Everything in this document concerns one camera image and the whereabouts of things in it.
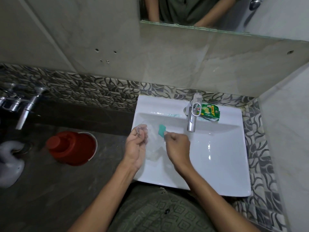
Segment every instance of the soap wrapper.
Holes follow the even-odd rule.
[[[219,111],[219,108],[216,105],[202,104],[200,116],[207,119],[207,120],[219,121],[220,111]]]

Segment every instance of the person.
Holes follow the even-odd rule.
[[[144,0],[151,22],[212,27],[237,0]]]
[[[197,201],[176,190],[135,182],[121,203],[145,158],[147,132],[146,125],[142,126],[139,132],[136,127],[132,130],[114,175],[68,232],[259,232],[195,171],[189,157],[190,141],[184,134],[165,132],[166,150]]]

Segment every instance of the green sponge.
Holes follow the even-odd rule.
[[[164,132],[166,131],[166,127],[164,125],[159,125],[159,132],[158,134],[164,138]]]

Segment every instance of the washbasin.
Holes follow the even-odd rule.
[[[188,135],[190,160],[195,170],[220,195],[245,197],[251,193],[241,110],[218,106],[219,121],[197,117],[195,132],[187,132],[188,101],[140,95],[133,127],[148,126],[146,159],[134,179],[141,182],[189,190],[175,171],[166,153],[164,139],[158,135],[159,125],[169,132]]]

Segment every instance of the faucet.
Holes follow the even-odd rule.
[[[193,95],[193,99],[189,102],[189,104],[183,109],[183,112],[187,119],[187,131],[194,133],[195,132],[195,123],[196,117],[201,114],[202,108],[202,94],[195,93]]]
[[[27,99],[23,99],[22,96],[18,96],[16,93],[13,93],[13,88],[16,86],[16,84],[14,83],[8,83],[7,90],[2,90],[3,93],[0,97],[0,107],[2,107],[2,109],[5,109],[7,111],[10,112],[16,112],[18,111],[21,103],[26,103],[23,112],[17,122],[16,128],[17,130],[22,129],[28,115],[29,112],[31,111],[31,109],[33,108],[35,102],[38,100],[38,98],[42,95],[42,93],[46,90],[44,87],[35,87],[35,91],[36,94],[29,100]],[[8,103],[9,101],[11,101],[10,103],[10,107],[6,107],[6,103]]]

